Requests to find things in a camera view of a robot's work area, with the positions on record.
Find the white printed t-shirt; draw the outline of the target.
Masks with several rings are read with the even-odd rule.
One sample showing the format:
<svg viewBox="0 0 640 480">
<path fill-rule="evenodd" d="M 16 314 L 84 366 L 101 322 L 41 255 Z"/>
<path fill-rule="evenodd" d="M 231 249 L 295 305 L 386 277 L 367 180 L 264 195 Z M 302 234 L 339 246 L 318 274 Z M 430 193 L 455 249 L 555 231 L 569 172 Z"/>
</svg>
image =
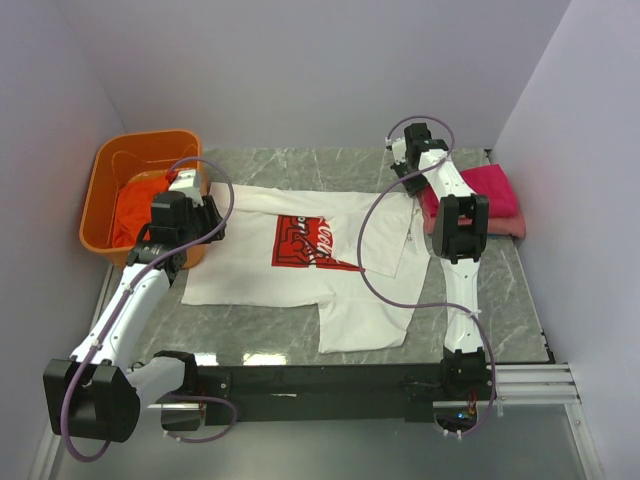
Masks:
<svg viewBox="0 0 640 480">
<path fill-rule="evenodd" d="M 190 269 L 184 304 L 315 305 L 323 354 L 403 344 L 430 261 L 416 200 L 221 182 L 210 191 L 231 217 Z"/>
</svg>

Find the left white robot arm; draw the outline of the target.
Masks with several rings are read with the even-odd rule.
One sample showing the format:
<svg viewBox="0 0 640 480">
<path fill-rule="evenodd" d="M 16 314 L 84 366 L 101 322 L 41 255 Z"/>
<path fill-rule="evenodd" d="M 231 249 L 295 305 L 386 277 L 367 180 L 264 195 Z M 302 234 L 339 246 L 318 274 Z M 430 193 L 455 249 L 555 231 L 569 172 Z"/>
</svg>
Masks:
<svg viewBox="0 0 640 480">
<path fill-rule="evenodd" d="M 94 328 L 67 359 L 53 359 L 43 382 L 53 432 L 122 443 L 142 409 L 198 385 L 193 354 L 161 351 L 128 372 L 133 348 L 150 314 L 185 269 L 190 248 L 224 237 L 224 218 L 210 195 L 156 195 L 151 219 L 128 252 L 117 290 Z"/>
</svg>

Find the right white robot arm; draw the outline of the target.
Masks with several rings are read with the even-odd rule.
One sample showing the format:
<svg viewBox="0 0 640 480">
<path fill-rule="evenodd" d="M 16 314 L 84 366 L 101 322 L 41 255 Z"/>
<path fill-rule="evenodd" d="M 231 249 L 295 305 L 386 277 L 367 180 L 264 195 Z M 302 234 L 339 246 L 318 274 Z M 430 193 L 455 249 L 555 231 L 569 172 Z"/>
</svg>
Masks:
<svg viewBox="0 0 640 480">
<path fill-rule="evenodd" d="M 388 134 L 386 148 L 407 193 L 416 195 L 429 187 L 438 200 L 431 242 L 445 279 L 447 331 L 437 384 L 444 394 L 464 398 L 490 380 L 486 342 L 478 326 L 478 276 L 487 244 L 489 199 L 463 179 L 448 143 L 430 131 L 430 119 L 403 119 L 403 135 Z"/>
</svg>

